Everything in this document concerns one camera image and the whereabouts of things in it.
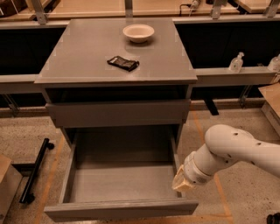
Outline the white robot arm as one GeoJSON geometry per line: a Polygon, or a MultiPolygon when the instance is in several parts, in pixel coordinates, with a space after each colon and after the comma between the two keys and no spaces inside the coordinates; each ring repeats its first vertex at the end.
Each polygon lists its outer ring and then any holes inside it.
{"type": "Polygon", "coordinates": [[[245,130],[218,124],[205,134],[205,143],[192,151],[178,168],[172,189],[183,193],[203,186],[220,170],[239,161],[280,177],[280,145],[255,139],[245,130]]]}

